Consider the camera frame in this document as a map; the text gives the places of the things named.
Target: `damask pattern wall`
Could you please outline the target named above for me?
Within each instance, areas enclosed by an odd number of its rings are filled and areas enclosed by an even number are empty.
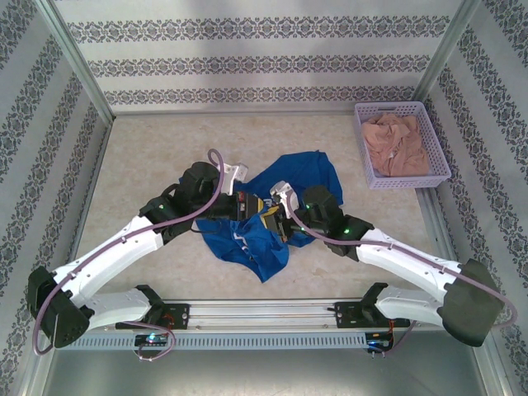
[[[27,277],[68,262],[107,125],[31,0],[0,0],[0,395],[33,320]]]
[[[460,0],[57,0],[117,114],[413,95]]]
[[[519,310],[496,334],[528,394],[528,2],[484,0],[427,100],[453,177],[437,189],[462,262],[485,263]]]

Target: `pink cloth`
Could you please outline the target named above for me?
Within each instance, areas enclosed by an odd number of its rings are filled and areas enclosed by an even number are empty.
[[[429,173],[427,151],[414,115],[383,114],[361,126],[372,166],[390,177],[425,176]]]

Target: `blue cloth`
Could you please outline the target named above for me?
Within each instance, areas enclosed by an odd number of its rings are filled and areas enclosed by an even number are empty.
[[[255,194],[270,205],[270,189],[280,181],[289,182],[297,193],[299,202],[306,188],[324,185],[336,196],[339,205],[343,203],[336,170],[327,154],[319,151],[283,155],[250,182],[235,185],[235,189]],[[196,224],[205,232],[219,229],[217,233],[203,234],[213,254],[221,260],[246,266],[257,274],[262,283],[283,269],[288,262],[290,254],[287,244],[264,227],[259,215],[244,221],[198,220]],[[313,240],[310,236],[296,234],[288,243],[300,248]]]

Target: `speckled floor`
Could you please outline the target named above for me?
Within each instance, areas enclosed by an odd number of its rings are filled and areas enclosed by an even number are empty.
[[[217,148],[227,163],[246,163],[247,180],[282,154],[324,151],[341,180],[346,213],[431,252],[415,191],[367,188],[352,121],[351,115],[120,116],[78,253],[116,233],[193,162],[206,161],[209,148]],[[102,291],[149,284],[168,299],[344,298],[362,296],[376,281],[408,285],[387,271],[333,255],[317,241],[291,247],[287,267],[262,284],[244,266],[215,258],[200,235],[185,233],[137,261]]]

